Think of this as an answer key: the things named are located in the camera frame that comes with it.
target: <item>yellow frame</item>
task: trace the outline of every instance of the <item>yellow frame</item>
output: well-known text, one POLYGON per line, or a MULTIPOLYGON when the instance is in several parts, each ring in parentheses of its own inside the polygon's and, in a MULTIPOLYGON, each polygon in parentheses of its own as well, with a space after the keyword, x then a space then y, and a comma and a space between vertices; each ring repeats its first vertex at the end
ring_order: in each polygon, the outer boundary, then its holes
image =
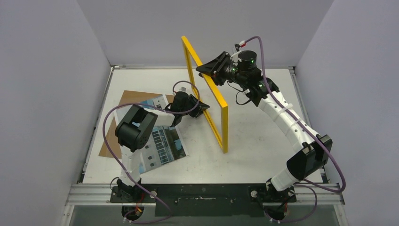
MULTIPOLYGON (((193 58, 195 64, 197 66, 201 66, 202 62, 199 59, 197 53, 195 52, 195 50, 192 48, 190 42, 188 41, 188 39, 185 36, 182 36, 182 42, 183 42, 183 49, 184 49, 184 55, 186 57, 186 63, 187 63, 187 70, 188 70, 188 75, 190 77, 190 82, 192 84, 195 85, 194 82, 194 75, 192 73, 192 65, 191 65, 191 57, 193 58)), ((213 93, 213 96, 216 98, 217 102, 219 103, 220 106, 220 112, 221 112, 221 118, 222 118, 222 135, 220 135, 219 131, 217 130, 217 127, 215 125, 215 123, 213 122, 211 116, 209 115, 208 111, 204 112, 204 115, 213 131, 213 133, 215 134, 215 137, 217 139, 217 141, 219 142, 220 147, 222 148, 223 153, 227 153, 227 147, 228 147, 228 108, 227 108, 227 103, 224 100, 222 94, 220 93, 219 89, 217 88, 217 86, 215 85, 215 83, 213 82, 212 78, 202 74, 202 77, 205 79, 205 81, 207 82, 208 87, 210 88, 210 90, 213 93)), ((198 98, 198 93, 197 91, 194 89, 194 87, 192 87, 192 91, 195 94, 195 96, 198 98)))

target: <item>purple cable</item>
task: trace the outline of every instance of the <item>purple cable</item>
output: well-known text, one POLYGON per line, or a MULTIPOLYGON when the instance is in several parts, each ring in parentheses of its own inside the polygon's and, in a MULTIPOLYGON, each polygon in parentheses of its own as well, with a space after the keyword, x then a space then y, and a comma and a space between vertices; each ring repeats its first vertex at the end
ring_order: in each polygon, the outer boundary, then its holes
MULTIPOLYGON (((245 43, 247 43, 247 42, 249 42, 249 41, 251 41, 251 40, 253 40, 253 39, 258 39, 258 40, 259 40, 259 46, 260 46, 260 49, 261 49, 261 61, 262 61, 263 80, 264 80, 264 84, 265 84, 265 86, 266 86, 266 88, 267 88, 267 91, 269 92, 269 94, 270 94, 270 96, 273 98, 273 100, 274 100, 281 108, 284 108, 284 105, 283 105, 282 103, 280 103, 280 101, 278 101, 278 99, 277 99, 277 98, 273 95, 273 93, 271 92, 270 87, 269 87, 269 85, 268 85, 268 83, 267 83, 267 80, 266 80, 266 69, 265 69, 265 66, 264 66, 263 44, 262 44, 261 38, 260 38, 259 36, 254 36, 254 37, 252 37, 252 38, 246 40, 245 43)), ((290 110, 287 109, 286 112, 287 112, 295 121, 298 121, 298 118, 297 118, 290 110)), ((314 135, 313 135, 300 121, 298 121, 298 125, 299 125, 303 130, 305 130, 306 133, 309 134, 309 136, 310 136, 312 139, 314 139, 318 145, 320 145, 320 147, 324 150, 324 152, 326 152, 326 154, 328 155, 328 157, 331 159, 331 162, 333 162, 334 167, 336 168, 336 170, 338 171, 339 176, 341 177, 341 180, 342 180, 342 187, 341 187, 340 189, 338 189, 338 190, 334 190, 334 189, 331 189, 331 188, 328 188, 328 187, 324 187, 324 186, 318 185, 318 184, 316 184, 316 183, 314 183, 314 182, 312 182, 312 181, 309 181, 308 179, 304 179, 304 181, 306 181, 306 182, 308 182, 309 184, 312 184, 312 185, 314 185, 314 186, 316 186, 316 187, 319 187, 319 188, 322 188, 322 189, 324 189, 324 190, 326 190, 326 191, 329 191, 329 192, 335 192, 335 193, 341 193, 341 192, 343 192, 343 191, 345 190, 345 188, 346 188, 346 180, 345 180, 345 177, 343 176, 343 173, 342 173, 342 171, 341 171, 341 168, 339 168, 338 163, 335 161, 334 157, 333 157, 333 156, 331 155, 331 153, 328 151, 328 149, 326 148, 326 146, 324 146, 324 144, 323 144, 322 142, 320 142, 319 139, 317 139, 317 137, 315 137, 315 136, 314 136, 314 135)))
MULTIPOLYGON (((111 113, 112 113, 113 111, 115 111, 115 110, 118 109, 118 108, 125 107, 125 106, 128 106, 128 105, 141 105, 141 106, 147 106, 147 107, 154 108, 155 110, 159 110, 159 111, 161 111, 161 112, 172 113, 172 114, 186 114, 186 113, 189 113, 189 112, 193 111, 193 110, 198 106, 198 104, 200 103, 200 92, 199 92, 198 88, 197 88, 194 84, 192 84, 191 82, 188 82, 188 81, 178 81, 178 82, 176 82, 176 83, 173 85, 173 88, 172 88, 173 92, 175 91, 175 86, 176 86, 177 84, 181 83, 181 82, 185 82, 185 83, 191 84, 191 85, 196 89, 197 94, 198 94, 197 103, 196 103, 195 106, 194 106, 192 109, 190 109, 190 110, 187 110, 187 111, 184 111, 184 112, 171 112, 171 111, 165 111, 165 110, 163 110, 163 109, 159 109, 159 108, 154 107, 154 106, 152 106, 152 105, 146 105, 146 104, 142 104, 142 103, 128 103, 128 104, 122 104, 122 105, 119 105, 119 106, 116 106, 116 107, 112 108, 112 109, 106 114, 106 116, 105 116, 105 118, 104 118, 104 122, 103 122, 103 138, 104 138, 104 143, 105 143, 105 145, 106 145, 107 148, 108 148, 108 151, 110 151, 111 155, 112 155, 112 156, 114 157, 114 159, 118 162, 118 164, 122 167, 123 171, 126 172, 127 177, 128 177, 136 186, 138 186, 140 189, 142 189, 143 191, 145 191, 145 192, 146 192, 147 194, 149 194, 149 195, 152 195, 151 192, 148 191, 147 189, 145 189, 143 186, 141 186, 141 184, 137 183, 137 182, 131 177, 131 175, 130 175, 130 173, 128 173, 128 170, 126 169, 125 165, 123 165, 123 163, 118 159, 118 157, 116 156, 116 154, 115 154, 115 153, 113 152, 113 150, 111 149, 111 147, 110 147, 110 145, 109 145, 109 143, 108 143, 108 141, 107 141, 107 137, 106 137, 106 135, 105 135, 105 123, 107 122, 108 117, 111 115, 111 113)), ((157 201, 159 201, 162 205, 164 205, 164 206, 169 210, 170 215, 167 216, 167 217, 161 218, 161 219, 157 219, 157 220, 144 221, 144 222, 135 222, 135 221, 132 221, 131 223, 133 223, 133 224, 152 224, 152 223, 156 223, 156 222, 160 222, 160 221, 169 219, 169 218, 172 216, 172 210, 170 209, 170 207, 169 207, 164 201, 162 201, 160 198, 158 198, 157 196, 154 196, 154 198, 155 198, 157 201)), ((129 211, 128 213, 126 213, 124 217, 126 218, 126 216, 128 216, 128 215, 129 215, 130 213, 132 213, 132 212, 134 212, 134 210, 133 210, 133 211, 129 211)))
POLYGON ((306 188, 311 189, 311 191, 312 191, 313 194, 314 194, 314 206, 313 206, 312 211, 310 211, 310 213, 306 214, 305 216, 303 216, 303 217, 301 217, 301 218, 299 218, 299 219, 293 219, 293 220, 275 220, 275 219, 271 218, 271 217, 269 216, 269 214, 267 214, 266 211, 264 211, 264 213, 265 213, 272 221, 277 222, 277 223, 294 223, 294 222, 298 222, 298 221, 302 221, 302 220, 307 219, 308 217, 310 217, 310 216, 316 211, 316 208, 317 208, 317 195, 316 195, 316 192, 314 191, 314 189, 311 188, 311 187, 309 187, 309 186, 306 186, 306 185, 295 185, 295 187, 306 187, 306 188))

